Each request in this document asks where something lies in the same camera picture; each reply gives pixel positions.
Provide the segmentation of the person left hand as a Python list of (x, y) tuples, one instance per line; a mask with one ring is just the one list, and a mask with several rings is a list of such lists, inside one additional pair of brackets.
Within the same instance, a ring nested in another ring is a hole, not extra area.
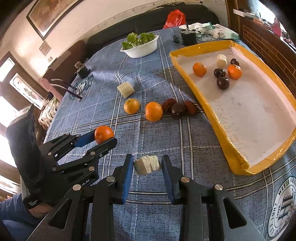
[(52, 206), (46, 203), (41, 203), (34, 208), (29, 209), (29, 212), (35, 218), (44, 218), (52, 209)]

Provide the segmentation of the left forearm blue sleeve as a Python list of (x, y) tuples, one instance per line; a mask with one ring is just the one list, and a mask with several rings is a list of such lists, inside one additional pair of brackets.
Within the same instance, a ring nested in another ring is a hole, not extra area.
[(1, 221), (15, 240), (27, 240), (42, 219), (34, 217), (24, 206), (21, 193), (1, 201)]

